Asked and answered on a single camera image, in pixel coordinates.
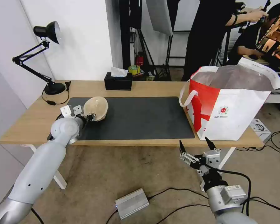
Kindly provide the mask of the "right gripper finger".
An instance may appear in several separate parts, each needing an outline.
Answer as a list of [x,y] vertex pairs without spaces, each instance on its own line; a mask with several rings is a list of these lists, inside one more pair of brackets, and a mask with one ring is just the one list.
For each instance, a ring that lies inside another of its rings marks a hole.
[[218,154],[221,153],[221,149],[220,149],[220,148],[217,148],[217,147],[215,146],[215,144],[214,144],[211,140],[209,140],[207,137],[205,137],[205,140],[206,140],[206,142],[207,142],[207,145],[208,145],[210,151],[216,152],[216,153],[218,153]]
[[199,156],[187,153],[181,140],[179,140],[179,145],[180,159],[190,166],[200,166]]

